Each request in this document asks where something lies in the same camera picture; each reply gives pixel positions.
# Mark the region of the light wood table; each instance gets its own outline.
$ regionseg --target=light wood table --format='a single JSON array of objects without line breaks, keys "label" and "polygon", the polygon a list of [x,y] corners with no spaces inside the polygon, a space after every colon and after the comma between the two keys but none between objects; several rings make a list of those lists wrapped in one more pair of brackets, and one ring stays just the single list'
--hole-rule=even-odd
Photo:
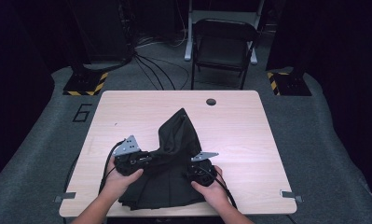
[{"label": "light wood table", "polygon": [[[207,105],[213,98],[216,105]],[[104,163],[113,145],[133,134],[142,150],[159,147],[158,128],[180,108],[193,123],[203,151],[223,169],[238,209],[245,215],[292,214],[296,202],[256,91],[105,91],[90,125],[64,199],[62,217],[77,217],[98,195]],[[216,216],[207,203],[142,209],[115,203],[108,217]]]}]

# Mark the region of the chair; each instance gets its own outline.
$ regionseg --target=chair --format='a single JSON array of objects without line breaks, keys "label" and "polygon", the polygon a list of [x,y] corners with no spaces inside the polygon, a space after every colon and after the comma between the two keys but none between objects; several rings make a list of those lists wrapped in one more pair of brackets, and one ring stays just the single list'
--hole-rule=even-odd
[{"label": "chair", "polygon": [[243,90],[256,38],[257,31],[249,23],[214,19],[197,21],[193,25],[191,90],[194,90],[195,66],[199,71],[201,67],[209,67],[240,72],[240,89]]}]

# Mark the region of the yellow black hazard tape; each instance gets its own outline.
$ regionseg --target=yellow black hazard tape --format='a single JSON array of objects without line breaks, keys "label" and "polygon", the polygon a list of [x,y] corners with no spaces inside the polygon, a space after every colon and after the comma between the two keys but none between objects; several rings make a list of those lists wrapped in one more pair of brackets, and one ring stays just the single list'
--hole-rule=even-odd
[{"label": "yellow black hazard tape", "polygon": [[279,92],[279,89],[278,89],[278,84],[276,83],[275,81],[275,78],[273,78],[273,75],[288,75],[288,73],[268,73],[268,78],[269,78],[269,82],[270,82],[270,86],[273,90],[273,93],[275,95],[281,95],[281,93]]},{"label": "yellow black hazard tape", "polygon": [[101,91],[101,89],[103,87],[103,84],[106,81],[107,76],[108,76],[108,73],[104,73],[101,76],[98,85],[96,85],[96,88],[93,91],[64,91],[63,95],[74,95],[74,96],[78,96],[78,95],[97,95]]}]

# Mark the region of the human hand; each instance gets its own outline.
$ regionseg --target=human hand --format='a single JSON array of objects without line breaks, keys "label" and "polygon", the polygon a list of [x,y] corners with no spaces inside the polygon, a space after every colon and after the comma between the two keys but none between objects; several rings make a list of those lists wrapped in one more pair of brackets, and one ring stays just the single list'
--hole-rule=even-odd
[{"label": "human hand", "polygon": [[[223,171],[218,166],[214,166],[214,169],[219,174],[217,179],[224,184],[224,180],[222,178]],[[220,184],[217,183],[216,180],[209,187],[204,187],[195,181],[191,182],[191,186],[197,192],[201,193],[206,202],[216,210],[219,207],[230,205],[226,191],[223,189],[223,187],[221,187]]]},{"label": "human hand", "polygon": [[[112,157],[110,158],[110,161],[107,165],[106,173],[108,174],[114,168],[115,168],[114,157]],[[131,183],[135,182],[142,174],[143,169],[139,169],[129,176],[124,176],[117,172],[116,170],[114,170],[106,178],[106,183],[101,192],[101,195],[108,197],[109,199],[114,201],[117,200],[119,197],[121,197],[121,195],[124,194],[128,186]]]}]

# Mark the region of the black curtain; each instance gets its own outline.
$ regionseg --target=black curtain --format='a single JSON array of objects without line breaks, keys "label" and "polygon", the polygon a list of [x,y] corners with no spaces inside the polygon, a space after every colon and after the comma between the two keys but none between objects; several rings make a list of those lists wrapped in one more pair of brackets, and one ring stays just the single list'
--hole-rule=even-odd
[{"label": "black curtain", "polygon": [[[61,26],[76,53],[66,51]],[[51,74],[69,65],[69,55],[88,63],[64,0],[0,0],[0,172],[47,105]]]},{"label": "black curtain", "polygon": [[[319,24],[322,13],[327,22]],[[318,41],[310,35],[316,28],[324,31]],[[312,53],[309,43],[318,43]],[[337,135],[372,191],[372,1],[287,0],[267,70],[295,67],[305,55]]]}]

